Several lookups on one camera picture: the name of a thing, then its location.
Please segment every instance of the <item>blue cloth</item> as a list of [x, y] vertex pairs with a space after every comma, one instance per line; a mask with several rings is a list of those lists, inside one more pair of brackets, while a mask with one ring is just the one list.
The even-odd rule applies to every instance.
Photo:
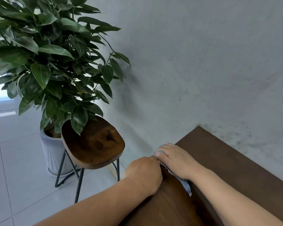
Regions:
[[175, 177], [181, 182], [181, 184], [183, 185], [184, 189], [188, 192], [189, 196], [191, 197], [192, 192], [191, 192], [191, 187], [190, 187], [190, 185], [189, 185], [189, 183], [188, 183], [188, 180], [186, 180], [186, 179], [181, 179], [180, 177], [174, 175], [174, 174], [172, 173], [172, 171], [170, 171], [170, 169], [169, 169], [163, 162], [161, 162], [161, 165], [163, 165], [163, 166], [168, 170], [168, 172], [169, 172], [171, 175], [175, 176]]

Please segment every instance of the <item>left hand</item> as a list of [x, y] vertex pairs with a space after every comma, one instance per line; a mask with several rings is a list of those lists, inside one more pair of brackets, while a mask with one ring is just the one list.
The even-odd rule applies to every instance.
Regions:
[[125, 178], [134, 181], [145, 192], [146, 197], [151, 196], [162, 182], [160, 162], [156, 156], [139, 158], [129, 164], [124, 173]]

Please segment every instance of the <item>metal stool leg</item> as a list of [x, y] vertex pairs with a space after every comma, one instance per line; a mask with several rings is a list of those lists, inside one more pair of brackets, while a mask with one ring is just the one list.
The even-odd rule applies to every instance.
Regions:
[[74, 170], [74, 171], [71, 172], [69, 175], [67, 175], [67, 176], [59, 183], [59, 179], [60, 179], [60, 175], [61, 175], [61, 171], [62, 171], [62, 168], [63, 168], [63, 164], [64, 164], [64, 161], [65, 161], [66, 154], [68, 155], [68, 153], [67, 153], [67, 151], [66, 151], [66, 149], [65, 149], [64, 154], [63, 154], [63, 156], [62, 156], [60, 168], [59, 168], [59, 171], [58, 171], [58, 174], [57, 174], [57, 179], [56, 179], [56, 181], [55, 181], [55, 187], [56, 187], [56, 188], [58, 188], [60, 185], [62, 185], [62, 184], [63, 184], [69, 177], [71, 177], [72, 175], [76, 174], [76, 176], [78, 177], [78, 171], [81, 169], [81, 168], [79, 168], [79, 169], [77, 169], [77, 170], [75, 169], [75, 166], [73, 165], [72, 160], [71, 160], [71, 158], [70, 158], [69, 155], [68, 155], [68, 158], [69, 158], [69, 160], [70, 160], [70, 162], [71, 162], [71, 164], [72, 164], [72, 167], [73, 167], [73, 170]]
[[117, 159], [117, 181], [119, 182], [119, 159]]
[[80, 195], [80, 190], [81, 190], [84, 170], [85, 170], [84, 168], [81, 168], [81, 172], [80, 172], [80, 176], [79, 176], [79, 182], [78, 182], [78, 187], [77, 187], [77, 193], [75, 195], [75, 203], [77, 203], [78, 200], [79, 200], [79, 195]]

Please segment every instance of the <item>wooden stool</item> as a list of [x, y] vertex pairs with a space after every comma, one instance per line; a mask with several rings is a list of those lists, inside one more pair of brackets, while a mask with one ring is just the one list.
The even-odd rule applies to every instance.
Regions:
[[[75, 203], [79, 199], [80, 189], [85, 169], [99, 169], [113, 163], [117, 171], [117, 181], [119, 181], [119, 158], [122, 155], [125, 142], [109, 122], [101, 117], [96, 117], [97, 121], [89, 120], [85, 125], [81, 135], [78, 135], [71, 126], [71, 121], [66, 121], [62, 126], [62, 140], [65, 152], [60, 164], [55, 187], [59, 187], [71, 175], [75, 174], [78, 178], [77, 193]], [[68, 156], [73, 172], [58, 184], [65, 156]], [[76, 170], [73, 163], [81, 168]]]

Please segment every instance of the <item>concrete wall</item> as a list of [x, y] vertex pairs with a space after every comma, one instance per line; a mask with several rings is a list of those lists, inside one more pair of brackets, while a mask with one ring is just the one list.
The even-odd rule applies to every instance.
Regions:
[[132, 64], [104, 105], [125, 167], [201, 125], [283, 180], [283, 0], [88, 4]]

